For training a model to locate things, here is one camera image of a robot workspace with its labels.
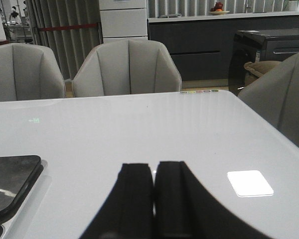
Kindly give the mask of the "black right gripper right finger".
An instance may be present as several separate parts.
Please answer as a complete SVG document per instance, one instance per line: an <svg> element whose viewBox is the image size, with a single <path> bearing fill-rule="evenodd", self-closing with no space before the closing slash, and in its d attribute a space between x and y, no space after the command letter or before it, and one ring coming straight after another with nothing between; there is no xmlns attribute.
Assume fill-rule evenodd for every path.
<svg viewBox="0 0 299 239"><path fill-rule="evenodd" d="M154 183L158 239L266 239L224 207L185 162L159 163Z"/></svg>

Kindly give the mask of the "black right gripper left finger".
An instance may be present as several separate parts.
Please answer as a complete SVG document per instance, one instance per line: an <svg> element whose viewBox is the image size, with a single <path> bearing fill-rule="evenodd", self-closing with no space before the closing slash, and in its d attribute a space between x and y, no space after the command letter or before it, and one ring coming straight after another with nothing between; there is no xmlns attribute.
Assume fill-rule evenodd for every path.
<svg viewBox="0 0 299 239"><path fill-rule="evenodd" d="M102 207L82 239L150 239L153 226L153 180L143 163L124 163Z"/></svg>

